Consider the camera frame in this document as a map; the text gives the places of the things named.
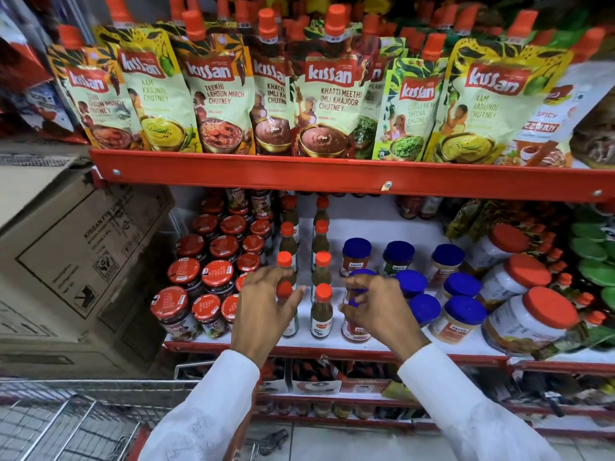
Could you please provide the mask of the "person's right hand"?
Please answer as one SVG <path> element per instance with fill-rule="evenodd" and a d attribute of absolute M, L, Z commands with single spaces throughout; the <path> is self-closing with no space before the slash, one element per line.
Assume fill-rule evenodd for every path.
<path fill-rule="evenodd" d="M 364 290 L 355 301 L 370 306 L 370 329 L 367 331 L 401 363 L 431 344 L 415 320 L 397 280 L 365 274 L 343 280 L 348 289 Z"/>

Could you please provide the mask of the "person's left hand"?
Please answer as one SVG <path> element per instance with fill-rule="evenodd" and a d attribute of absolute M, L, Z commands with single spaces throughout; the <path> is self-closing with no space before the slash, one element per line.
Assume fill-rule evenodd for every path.
<path fill-rule="evenodd" d="M 239 294 L 230 348 L 259 369 L 289 324 L 283 323 L 283 305 L 277 303 L 279 282 L 293 271 L 264 267 L 247 275 Z"/>

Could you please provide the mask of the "green sauce bottle orange cap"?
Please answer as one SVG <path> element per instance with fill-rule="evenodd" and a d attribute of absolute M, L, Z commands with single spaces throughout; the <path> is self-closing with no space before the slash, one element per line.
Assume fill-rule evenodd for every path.
<path fill-rule="evenodd" d="M 278 284 L 277 289 L 276 289 L 278 305 L 280 306 L 284 305 L 288 301 L 293 291 L 294 291 L 294 285 L 292 285 L 289 281 L 282 281 L 280 284 Z M 295 315 L 293 319 L 289 322 L 289 325 L 287 326 L 282 336 L 285 339 L 289 339 L 295 336 L 298 330 L 299 330 L 299 319 L 298 319 L 298 313 L 297 311 L 295 311 Z"/>

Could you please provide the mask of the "blue lid spread jar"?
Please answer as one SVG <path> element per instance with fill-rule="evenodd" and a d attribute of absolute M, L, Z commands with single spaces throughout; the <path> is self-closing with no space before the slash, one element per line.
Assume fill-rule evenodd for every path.
<path fill-rule="evenodd" d="M 350 296 L 347 296 L 344 299 L 343 304 L 353 309 L 358 308 L 358 303 L 353 297 Z M 371 333 L 369 333 L 365 328 L 359 326 L 357 323 L 354 323 L 347 318 L 344 318 L 344 321 L 341 326 L 341 332 L 345 339 L 350 342 L 366 342 L 372 338 Z"/>

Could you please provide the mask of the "person's right forearm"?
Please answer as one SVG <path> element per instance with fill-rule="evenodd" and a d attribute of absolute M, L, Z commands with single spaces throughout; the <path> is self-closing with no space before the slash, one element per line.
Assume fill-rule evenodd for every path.
<path fill-rule="evenodd" d="M 524 420 L 490 400 L 434 344 L 394 350 L 397 373 L 448 440 L 458 461 L 562 461 Z"/>

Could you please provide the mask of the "person's left forearm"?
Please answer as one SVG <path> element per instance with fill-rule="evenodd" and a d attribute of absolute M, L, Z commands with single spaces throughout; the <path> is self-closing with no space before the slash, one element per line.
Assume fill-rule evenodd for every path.
<path fill-rule="evenodd" d="M 225 350 L 151 432 L 138 461 L 223 461 L 251 411 L 252 394 L 267 352 Z"/>

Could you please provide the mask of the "rows of orange cap sauce bottles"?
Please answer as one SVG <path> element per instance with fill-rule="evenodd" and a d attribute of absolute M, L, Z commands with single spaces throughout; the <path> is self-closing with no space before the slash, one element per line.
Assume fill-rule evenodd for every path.
<path fill-rule="evenodd" d="M 277 255 L 278 266 L 291 269 L 293 273 L 286 278 L 291 289 L 296 289 L 296 274 L 298 272 L 298 217 L 296 216 L 296 196 L 288 195 L 283 200 L 284 215 L 281 224 L 281 242 Z M 320 244 L 319 238 L 326 239 L 328 221 L 320 219 L 315 226 L 317 237 L 312 243 L 311 257 L 311 321 L 310 332 L 316 339 L 325 339 L 329 336 L 333 323 L 333 288 L 330 264 L 331 253 L 328 242 Z"/>

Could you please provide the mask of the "white display carton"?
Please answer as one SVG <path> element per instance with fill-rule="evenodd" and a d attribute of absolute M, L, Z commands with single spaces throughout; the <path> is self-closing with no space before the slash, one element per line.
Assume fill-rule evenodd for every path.
<path fill-rule="evenodd" d="M 294 358 L 290 364 L 291 393 L 306 396 L 337 395 L 342 388 L 342 373 L 327 358 Z"/>
<path fill-rule="evenodd" d="M 288 392 L 287 359 L 268 357 L 261 369 L 258 395 L 279 395 Z"/>

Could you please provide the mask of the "red metal shelf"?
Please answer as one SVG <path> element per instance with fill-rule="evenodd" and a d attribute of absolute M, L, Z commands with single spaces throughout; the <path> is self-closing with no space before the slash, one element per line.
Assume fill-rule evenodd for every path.
<path fill-rule="evenodd" d="M 388 348 L 371 338 L 355 343 L 346 340 L 341 333 L 344 320 L 338 311 L 346 290 L 339 275 L 341 249 L 351 238 L 363 238 L 372 244 L 369 269 L 377 269 L 382 253 L 391 241 L 407 241 L 416 248 L 413 266 L 422 269 L 433 250 L 450 240 L 443 236 L 442 226 L 437 221 L 411 221 L 401 218 L 392 195 L 380 198 L 354 198 L 346 195 L 330 199 L 328 209 L 330 228 L 328 239 L 332 250 L 333 273 L 333 327 L 325 339 L 316 339 L 309 330 L 311 301 L 306 293 L 298 309 L 299 331 L 291 338 L 280 339 L 272 350 L 272 356 L 286 358 L 330 358 L 332 360 L 353 360 L 373 362 L 394 362 L 395 356 Z M 582 350 L 575 354 L 558 355 L 550 361 L 530 361 L 524 358 L 510 358 L 491 348 L 480 330 L 465 337 L 460 344 L 451 345 L 426 333 L 440 349 L 445 351 L 458 365 L 464 366 L 510 366 L 518 370 L 585 373 L 594 375 L 615 375 L 615 350 L 596 352 Z"/>
<path fill-rule="evenodd" d="M 259 395 L 258 401 L 298 401 L 312 403 L 346 403 L 346 404 L 369 404 L 373 406 L 392 406 L 397 408 L 422 408 L 411 400 L 393 400 L 382 398 L 381 395 L 353 395 L 340 394 L 335 396 L 306 396 L 298 394 Z M 589 440 L 615 441 L 615 422 L 598 420 L 587 416 L 546 416 L 541 414 L 518 414 L 530 427 L 547 437 L 578 438 Z M 275 414 L 258 414 L 256 409 L 253 413 L 255 420 L 271 420 L 275 422 L 299 423 L 303 425 L 342 426 L 345 428 L 383 428 L 395 432 L 409 434 L 436 434 L 439 428 L 428 413 L 425 418 L 412 418 L 394 422 L 390 420 L 359 420 L 356 418 L 340 419 L 335 417 L 297 417 L 278 416 Z"/>
<path fill-rule="evenodd" d="M 110 183 L 502 200 L 615 199 L 615 171 L 91 149 Z"/>

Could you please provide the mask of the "row of small glass bottles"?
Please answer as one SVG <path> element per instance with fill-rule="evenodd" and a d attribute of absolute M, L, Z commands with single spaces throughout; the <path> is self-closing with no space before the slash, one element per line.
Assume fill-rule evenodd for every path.
<path fill-rule="evenodd" d="M 425 418 L 428 413 L 422 408 L 397 408 L 392 406 L 373 406 L 369 404 L 312 403 L 298 401 L 258 401 L 258 414 L 297 417 L 335 417 L 340 419 L 390 420 L 399 422 L 412 418 Z"/>

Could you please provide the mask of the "group of blue lid jars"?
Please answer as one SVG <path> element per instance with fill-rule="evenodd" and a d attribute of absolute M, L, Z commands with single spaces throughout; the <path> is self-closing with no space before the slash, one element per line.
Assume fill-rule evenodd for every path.
<path fill-rule="evenodd" d="M 354 275 L 365 274 L 365 273 L 357 273 L 350 275 L 353 277 Z M 363 289 L 359 290 L 359 294 L 364 294 Z M 410 302 L 407 302 L 409 305 L 411 312 L 418 322 L 419 327 L 420 323 L 416 319 L 414 315 L 414 306 L 418 303 L 419 297 L 416 296 Z M 476 299 L 466 296 L 466 295 L 454 295 L 449 301 L 443 306 L 443 308 L 439 308 L 436 312 L 436 319 L 431 323 L 434 326 L 434 331 L 432 332 L 435 337 L 439 337 L 439 334 L 442 334 L 441 339 L 455 344 L 458 341 L 462 340 L 465 335 L 470 333 L 473 329 L 483 324 L 487 317 L 486 308 Z"/>

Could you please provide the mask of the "red sauce bottle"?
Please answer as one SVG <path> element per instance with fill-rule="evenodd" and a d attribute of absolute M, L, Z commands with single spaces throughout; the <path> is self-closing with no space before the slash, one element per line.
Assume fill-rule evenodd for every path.
<path fill-rule="evenodd" d="M 414 219 L 419 215 L 424 197 L 418 195 L 397 195 L 396 205 L 399 215 L 404 219 Z"/>

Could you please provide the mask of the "group of red lid jars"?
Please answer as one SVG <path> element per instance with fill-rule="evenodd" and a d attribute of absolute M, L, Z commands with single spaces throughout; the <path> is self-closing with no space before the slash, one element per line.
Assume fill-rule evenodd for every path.
<path fill-rule="evenodd" d="M 175 242 L 168 286 L 154 295 L 150 311 L 176 342 L 229 334 L 246 278 L 267 263 L 274 212 L 266 201 L 239 202 L 208 196 L 189 231 Z"/>

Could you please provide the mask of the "white label sauce bottle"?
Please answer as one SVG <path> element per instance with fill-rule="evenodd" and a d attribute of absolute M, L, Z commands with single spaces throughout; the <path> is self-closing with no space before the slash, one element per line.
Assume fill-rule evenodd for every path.
<path fill-rule="evenodd" d="M 433 219 L 443 201 L 444 197 L 426 196 L 422 201 L 418 216 L 423 220 Z"/>

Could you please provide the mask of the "yellow green pouch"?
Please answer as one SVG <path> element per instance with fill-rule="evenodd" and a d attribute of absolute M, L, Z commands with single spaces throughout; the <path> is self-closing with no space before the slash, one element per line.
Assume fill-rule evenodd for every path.
<path fill-rule="evenodd" d="M 483 199 L 469 199 L 465 201 L 457 210 L 455 216 L 448 223 L 444 230 L 444 235 L 456 240 L 463 237 L 471 228 L 485 204 Z"/>

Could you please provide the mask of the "large white jar orange lid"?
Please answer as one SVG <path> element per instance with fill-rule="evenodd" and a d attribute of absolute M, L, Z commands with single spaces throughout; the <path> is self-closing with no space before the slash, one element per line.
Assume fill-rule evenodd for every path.
<path fill-rule="evenodd" d="M 528 357 L 563 337 L 580 316 L 573 304 L 537 286 L 506 300 L 481 325 L 486 343 L 506 356 Z"/>
<path fill-rule="evenodd" d="M 481 279 L 476 299 L 492 311 L 513 296 L 536 286 L 548 286 L 552 274 L 537 259 L 526 254 L 512 255 L 490 269 Z"/>
<path fill-rule="evenodd" d="M 466 251 L 459 270 L 480 278 L 512 255 L 525 252 L 528 247 L 529 237 L 525 232 L 509 224 L 497 224 Z"/>

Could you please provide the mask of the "row of chutney pouches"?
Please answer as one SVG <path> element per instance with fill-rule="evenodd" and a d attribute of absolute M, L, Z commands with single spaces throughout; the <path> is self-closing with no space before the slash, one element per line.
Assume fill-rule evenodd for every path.
<path fill-rule="evenodd" d="M 50 70 L 95 149 L 495 165 L 572 64 L 607 61 L 596 0 L 105 0 Z M 572 163 L 615 170 L 615 86 Z"/>

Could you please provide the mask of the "cluster of small orange cap bottles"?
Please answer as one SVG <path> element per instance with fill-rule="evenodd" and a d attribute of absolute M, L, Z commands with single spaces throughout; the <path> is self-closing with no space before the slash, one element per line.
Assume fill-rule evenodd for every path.
<path fill-rule="evenodd" d="M 547 247 L 547 252 L 539 254 L 535 249 L 532 254 L 542 261 L 552 274 L 550 286 L 568 299 L 579 314 L 598 310 L 605 314 L 606 324 L 615 328 L 615 315 L 605 311 L 601 305 L 601 290 L 604 287 L 595 286 L 583 279 L 578 272 L 578 259 L 568 248 L 573 238 L 570 227 L 575 222 L 596 224 L 607 234 L 604 247 L 609 259 L 604 263 L 615 265 L 615 216 L 608 216 L 596 208 L 577 206 L 567 216 L 552 217 L 545 232 L 547 240 L 540 247 Z"/>

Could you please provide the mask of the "pile of dark packets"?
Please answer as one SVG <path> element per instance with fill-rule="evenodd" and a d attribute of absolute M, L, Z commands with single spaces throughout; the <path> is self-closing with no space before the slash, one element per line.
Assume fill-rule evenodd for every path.
<path fill-rule="evenodd" d="M 587 416 L 615 422 L 615 377 L 480 368 L 470 379 L 492 401 L 518 414 Z"/>

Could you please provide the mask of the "brown cardboard box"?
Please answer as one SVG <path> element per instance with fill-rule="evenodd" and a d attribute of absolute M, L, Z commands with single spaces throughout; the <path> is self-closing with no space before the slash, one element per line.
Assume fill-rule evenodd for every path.
<path fill-rule="evenodd" d="M 0 166 L 0 375 L 148 375 L 174 204 L 163 185 L 97 188 L 84 165 Z"/>

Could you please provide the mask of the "white sauce pouches red print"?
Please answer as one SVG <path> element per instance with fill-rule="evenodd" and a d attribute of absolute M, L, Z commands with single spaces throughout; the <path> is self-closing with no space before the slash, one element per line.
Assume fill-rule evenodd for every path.
<path fill-rule="evenodd" d="M 566 168 L 575 127 L 615 86 L 615 61 L 572 64 L 495 165 Z"/>

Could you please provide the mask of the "stack of red snack packets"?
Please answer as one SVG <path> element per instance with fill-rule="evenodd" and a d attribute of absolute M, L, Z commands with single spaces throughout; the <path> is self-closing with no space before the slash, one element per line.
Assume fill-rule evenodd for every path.
<path fill-rule="evenodd" d="M 0 102 L 10 105 L 39 137 L 88 144 L 73 109 L 44 59 L 50 37 L 22 0 L 0 0 Z"/>

